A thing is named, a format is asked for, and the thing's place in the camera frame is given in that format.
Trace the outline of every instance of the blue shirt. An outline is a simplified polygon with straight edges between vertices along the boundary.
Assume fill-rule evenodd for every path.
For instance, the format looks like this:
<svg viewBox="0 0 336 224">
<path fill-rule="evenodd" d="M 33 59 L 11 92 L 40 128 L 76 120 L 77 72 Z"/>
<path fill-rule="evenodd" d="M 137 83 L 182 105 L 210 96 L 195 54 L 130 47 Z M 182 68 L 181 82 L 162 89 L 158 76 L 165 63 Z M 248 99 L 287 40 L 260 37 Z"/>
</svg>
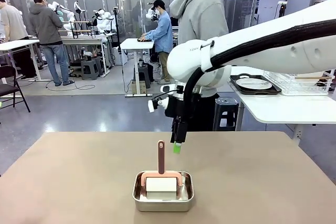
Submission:
<svg viewBox="0 0 336 224">
<path fill-rule="evenodd" d="M 160 16 L 157 26 L 155 30 L 147 33 L 145 39 L 154 40 L 156 52 L 167 52 L 169 54 L 173 50 L 173 28 L 166 11 Z"/>
</svg>

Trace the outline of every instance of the black chair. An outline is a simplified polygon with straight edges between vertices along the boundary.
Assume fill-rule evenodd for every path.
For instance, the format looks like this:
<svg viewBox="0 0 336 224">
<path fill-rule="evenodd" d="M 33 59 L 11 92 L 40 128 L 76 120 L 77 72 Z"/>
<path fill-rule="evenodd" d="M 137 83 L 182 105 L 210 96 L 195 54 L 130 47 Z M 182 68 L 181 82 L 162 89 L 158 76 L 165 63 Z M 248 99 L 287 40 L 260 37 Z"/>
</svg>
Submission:
<svg viewBox="0 0 336 224">
<path fill-rule="evenodd" d="M 26 104 L 27 110 L 30 113 L 30 109 L 28 107 L 28 104 L 26 102 L 25 97 L 22 94 L 21 88 L 19 86 L 19 83 L 16 80 L 16 71 L 15 68 L 11 67 L 11 66 L 2 66 L 0 67 L 0 79 L 1 78 L 9 78 L 9 77 L 14 77 L 14 81 L 13 81 L 13 85 L 9 85 L 9 84 L 0 84 L 0 98 L 8 95 L 8 94 L 13 94 L 13 98 L 7 99 L 5 101 L 2 102 L 7 102 L 10 100 L 13 100 L 13 107 L 15 108 L 15 105 L 20 103 L 20 102 L 24 102 Z M 19 102 L 15 102 L 15 92 L 20 92 L 21 96 L 22 96 L 22 101 Z M 9 107 L 12 105 L 7 105 L 7 106 L 3 106 L 0 108 L 4 109 L 6 107 Z"/>
</svg>

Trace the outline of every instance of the stainless steel tray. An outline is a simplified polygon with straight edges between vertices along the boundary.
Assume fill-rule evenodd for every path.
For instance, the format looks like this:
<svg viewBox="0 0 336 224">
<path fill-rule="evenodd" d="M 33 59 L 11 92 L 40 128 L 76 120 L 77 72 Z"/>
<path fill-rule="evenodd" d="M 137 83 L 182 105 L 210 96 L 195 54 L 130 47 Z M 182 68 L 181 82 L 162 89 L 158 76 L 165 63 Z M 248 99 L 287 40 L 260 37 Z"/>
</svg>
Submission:
<svg viewBox="0 0 336 224">
<path fill-rule="evenodd" d="M 193 206 L 194 186 L 191 175 L 187 172 L 179 172 L 182 175 L 182 187 L 177 190 L 176 200 L 149 200 L 146 190 L 141 186 L 141 175 L 135 177 L 133 187 L 133 199 L 138 211 L 141 212 L 187 212 Z"/>
</svg>

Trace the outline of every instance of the floor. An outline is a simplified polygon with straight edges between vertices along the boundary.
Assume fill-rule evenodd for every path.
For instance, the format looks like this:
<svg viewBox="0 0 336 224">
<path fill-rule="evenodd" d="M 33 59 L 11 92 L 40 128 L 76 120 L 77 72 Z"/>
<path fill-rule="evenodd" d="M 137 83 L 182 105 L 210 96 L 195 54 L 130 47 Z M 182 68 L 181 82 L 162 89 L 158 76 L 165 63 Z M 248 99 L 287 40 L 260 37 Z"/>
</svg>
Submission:
<svg viewBox="0 0 336 224">
<path fill-rule="evenodd" d="M 235 93 L 221 95 L 236 97 Z M 123 95 L 28 96 L 24 104 L 0 110 L 0 174 L 3 174 L 45 132 L 57 131 L 170 131 L 171 119 L 160 108 L 149 113 L 147 98 Z M 244 131 L 283 131 L 285 125 L 257 122 L 246 110 Z M 307 126 L 300 147 L 336 182 L 334 125 Z"/>
<path fill-rule="evenodd" d="M 154 71 L 158 68 L 158 64 L 152 64 Z M 79 89 L 76 89 L 75 86 L 60 86 L 55 87 L 54 83 L 47 82 L 29 82 L 27 80 L 19 80 L 19 85 L 22 87 L 22 91 L 25 95 L 90 95 L 90 94 L 125 94 L 132 93 L 130 83 L 133 79 L 133 59 L 129 60 L 124 67 L 114 66 L 110 73 L 104 78 L 98 78 L 97 80 L 82 80 L 82 78 L 73 78 L 76 82 L 76 86 Z M 122 79 L 122 70 L 124 72 L 124 81 Z M 51 74 L 48 68 L 40 71 L 42 79 L 52 79 Z M 159 78 L 159 73 L 154 73 L 154 78 Z M 151 83 L 151 88 L 147 89 L 147 93 L 158 94 L 160 93 L 160 85 L 157 85 L 156 82 Z M 224 85 L 219 89 L 220 92 L 232 92 L 232 89 L 229 85 Z"/>
</svg>

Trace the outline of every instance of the gray stool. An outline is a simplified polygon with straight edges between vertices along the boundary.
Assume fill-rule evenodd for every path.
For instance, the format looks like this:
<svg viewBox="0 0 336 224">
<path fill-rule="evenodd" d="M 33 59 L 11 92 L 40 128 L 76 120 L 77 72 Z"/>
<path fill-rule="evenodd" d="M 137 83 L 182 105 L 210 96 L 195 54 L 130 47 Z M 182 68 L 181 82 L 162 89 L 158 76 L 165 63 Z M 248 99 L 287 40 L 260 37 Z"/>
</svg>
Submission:
<svg viewBox="0 0 336 224">
<path fill-rule="evenodd" d="M 139 71 L 139 80 L 140 81 L 144 80 L 146 83 L 146 88 L 149 89 L 151 87 L 151 81 L 149 79 L 147 65 L 143 65 L 142 67 L 139 67 L 138 65 L 138 71 Z M 135 80 L 135 69 L 134 69 L 133 80 Z"/>
<path fill-rule="evenodd" d="M 216 99 L 213 131 L 235 131 L 239 104 L 232 97 Z M 226 125 L 221 127 L 221 120 L 226 119 Z"/>
<path fill-rule="evenodd" d="M 95 58 L 92 58 L 92 59 L 96 61 L 99 75 L 102 76 L 103 73 L 104 73 L 104 65 L 103 65 L 102 60 L 99 57 L 95 57 Z"/>
<path fill-rule="evenodd" d="M 83 80 L 96 80 L 99 76 L 99 71 L 95 60 L 83 60 L 81 62 L 81 67 Z"/>
</svg>

